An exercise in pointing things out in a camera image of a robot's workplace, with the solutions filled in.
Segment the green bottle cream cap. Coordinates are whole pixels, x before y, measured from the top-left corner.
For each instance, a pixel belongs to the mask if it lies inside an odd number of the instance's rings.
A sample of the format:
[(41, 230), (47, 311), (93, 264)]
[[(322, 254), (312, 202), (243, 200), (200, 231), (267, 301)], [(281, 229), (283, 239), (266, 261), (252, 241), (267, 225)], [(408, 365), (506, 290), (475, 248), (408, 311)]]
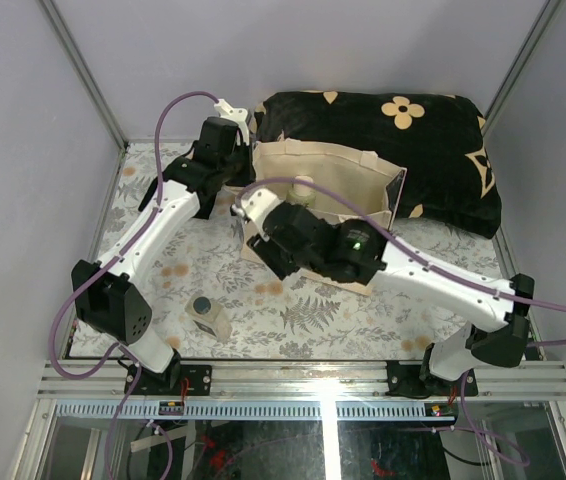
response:
[(309, 176), (296, 176), (290, 186), (286, 200), (291, 204), (313, 208), (316, 202), (316, 191), (312, 187), (313, 179)]

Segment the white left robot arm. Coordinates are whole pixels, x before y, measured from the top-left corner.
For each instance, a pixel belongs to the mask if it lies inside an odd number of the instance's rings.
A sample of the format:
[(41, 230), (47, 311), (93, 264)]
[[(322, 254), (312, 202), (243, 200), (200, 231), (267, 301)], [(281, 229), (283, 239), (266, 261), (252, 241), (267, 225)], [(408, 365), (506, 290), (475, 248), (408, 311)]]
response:
[(247, 117), (247, 110), (231, 109), (207, 118), (191, 154), (175, 158), (155, 178), (130, 229), (97, 261), (81, 260), (72, 270), (77, 317), (125, 347), (132, 374), (144, 375), (160, 394), (180, 387), (180, 357), (152, 327), (152, 309), (139, 287), (187, 221), (208, 218), (224, 185), (251, 178)]

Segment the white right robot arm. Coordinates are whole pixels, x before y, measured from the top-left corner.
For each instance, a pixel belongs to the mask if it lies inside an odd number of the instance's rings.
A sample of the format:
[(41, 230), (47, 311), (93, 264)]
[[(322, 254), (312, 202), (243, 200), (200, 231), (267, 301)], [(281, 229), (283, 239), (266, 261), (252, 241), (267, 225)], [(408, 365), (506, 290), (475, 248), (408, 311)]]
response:
[(337, 283), (394, 288), (465, 319), (459, 331), (427, 346), (419, 372), (411, 378), (424, 393), (445, 395), (469, 370), (514, 368), (523, 359), (528, 309), (511, 297), (532, 295), (532, 278), (492, 279), (436, 263), (362, 219), (330, 224), (300, 205), (280, 201), (247, 201), (241, 209), (256, 229), (249, 248), (280, 279), (304, 269)]

